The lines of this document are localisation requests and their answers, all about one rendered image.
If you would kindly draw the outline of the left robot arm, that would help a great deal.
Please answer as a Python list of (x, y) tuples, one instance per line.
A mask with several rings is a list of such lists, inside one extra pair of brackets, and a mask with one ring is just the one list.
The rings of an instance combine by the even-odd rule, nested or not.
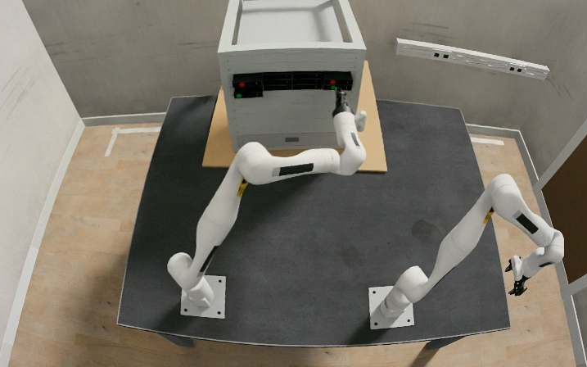
[(170, 258), (167, 266), (195, 306), (210, 307), (214, 300), (214, 293), (203, 275), (235, 223), (246, 185), (268, 184), (303, 174), (354, 174), (366, 159), (357, 134), (357, 131), (364, 131), (366, 118), (365, 111), (356, 116), (349, 112), (334, 116), (337, 142), (345, 149), (340, 156), (333, 149), (312, 149), (292, 157), (275, 157), (259, 143), (248, 143), (238, 151), (198, 222), (194, 260), (186, 253), (178, 253)]

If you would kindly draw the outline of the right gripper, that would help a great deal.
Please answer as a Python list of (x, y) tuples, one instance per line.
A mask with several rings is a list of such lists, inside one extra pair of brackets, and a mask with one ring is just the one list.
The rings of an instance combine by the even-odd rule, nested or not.
[[(509, 266), (506, 268), (505, 272), (509, 272), (510, 270), (512, 270), (511, 259), (508, 262), (509, 262)], [(515, 296), (521, 296), (524, 293), (524, 291), (527, 290), (527, 287), (525, 287), (525, 281), (527, 281), (528, 279), (529, 278), (527, 278), (524, 275), (522, 275), (522, 279), (519, 281), (515, 281), (515, 279), (514, 279), (514, 281), (515, 281), (513, 284), (514, 288), (513, 288), (513, 290), (508, 292), (508, 294), (513, 295), (515, 293), (514, 294)]]

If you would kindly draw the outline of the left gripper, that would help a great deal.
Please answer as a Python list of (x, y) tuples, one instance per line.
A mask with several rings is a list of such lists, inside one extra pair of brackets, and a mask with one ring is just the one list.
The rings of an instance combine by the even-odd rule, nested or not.
[(341, 91), (341, 88), (335, 89), (335, 92), (337, 93), (337, 95), (336, 95), (336, 109), (332, 112), (332, 118), (334, 118), (335, 115), (337, 115), (341, 112), (349, 112), (354, 115), (353, 110), (350, 107), (348, 107), (348, 103), (347, 103), (346, 99), (344, 99), (344, 96), (346, 96), (346, 92), (344, 92), (344, 91), (340, 92), (340, 91)]

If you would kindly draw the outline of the tan flat wooden board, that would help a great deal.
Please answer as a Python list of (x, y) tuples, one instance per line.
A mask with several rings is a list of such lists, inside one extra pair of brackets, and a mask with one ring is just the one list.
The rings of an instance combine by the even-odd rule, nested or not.
[[(365, 111), (367, 115), (364, 131), (357, 131), (358, 138), (366, 151), (366, 159), (357, 171), (387, 172), (382, 132), (368, 61), (364, 61), (357, 113), (359, 111)], [(270, 150), (267, 152), (271, 156), (292, 157), (307, 150), (310, 149)], [(230, 168), (236, 154), (237, 152), (233, 152), (225, 108), (224, 91), (221, 84), (202, 167)]]

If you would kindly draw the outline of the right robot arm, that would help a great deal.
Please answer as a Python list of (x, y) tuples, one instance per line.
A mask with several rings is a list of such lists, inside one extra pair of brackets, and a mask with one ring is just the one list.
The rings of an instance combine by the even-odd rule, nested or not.
[(418, 266), (409, 268), (399, 277), (381, 303), (385, 318), (400, 317), (407, 306), (426, 296), (458, 265), (475, 248), (494, 212), (516, 225), (539, 246), (522, 261), (517, 256), (511, 258), (516, 281), (522, 279), (522, 275), (530, 278), (545, 266), (562, 260), (562, 233), (550, 228), (541, 217), (530, 211), (509, 174), (500, 174), (489, 183), (473, 208), (443, 239), (430, 278)]

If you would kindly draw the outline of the white metal rack frame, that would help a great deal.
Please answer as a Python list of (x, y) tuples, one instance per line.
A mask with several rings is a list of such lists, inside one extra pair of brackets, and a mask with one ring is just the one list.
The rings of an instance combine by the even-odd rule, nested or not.
[[(341, 37), (340, 9), (351, 43)], [(342, 91), (356, 116), (366, 50), (348, 0), (229, 0), (218, 57), (233, 152), (248, 143), (267, 151), (341, 148), (332, 118), (335, 90), (263, 91), (263, 97), (234, 99), (233, 75), (350, 71), (352, 91)]]

